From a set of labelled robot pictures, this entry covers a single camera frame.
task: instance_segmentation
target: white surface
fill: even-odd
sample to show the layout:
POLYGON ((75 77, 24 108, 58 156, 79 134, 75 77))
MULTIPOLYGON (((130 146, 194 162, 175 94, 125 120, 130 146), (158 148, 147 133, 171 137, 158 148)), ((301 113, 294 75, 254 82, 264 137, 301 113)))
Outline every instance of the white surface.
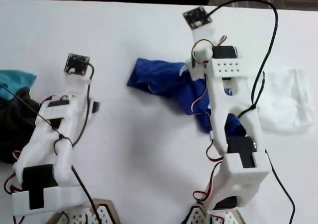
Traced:
MULTIPOLYGON (((96 71, 91 93, 101 107, 75 148, 75 167, 92 196, 113 201, 124 224, 180 223, 194 204, 192 192, 206 187, 213 167, 205 158, 209 137, 198 130, 194 117, 183 115, 172 101, 126 86, 138 57, 172 62, 190 57, 193 39, 182 13, 192 8, 0 1, 0 68, 37 74, 34 99, 62 89, 68 53, 91 57, 96 71)), ((224 8, 213 20, 219 37, 228 36, 225 45, 236 45, 256 70, 272 34, 272 11, 224 8)), ((317 86, 317 24, 317 12, 279 11, 277 39, 266 66, 302 66, 310 70, 309 85, 317 86)), ((318 97, 312 93, 311 98, 317 106, 318 97)), ((318 218, 318 178, 312 172, 318 165, 317 132, 314 126, 303 136, 264 136, 296 203, 295 224, 318 218)), ((11 171, 8 165, 0 170, 3 183, 11 171)), ((1 191, 2 223, 12 222, 10 204, 1 191)), ((240 209, 247 224, 285 224, 291 210, 272 174, 240 209)))
MULTIPOLYGON (((305 134, 314 124, 305 69, 279 69, 265 77, 266 86, 257 104, 261 127, 274 134, 305 134)), ((249 77, 250 90, 254 81, 255 76, 249 77)))

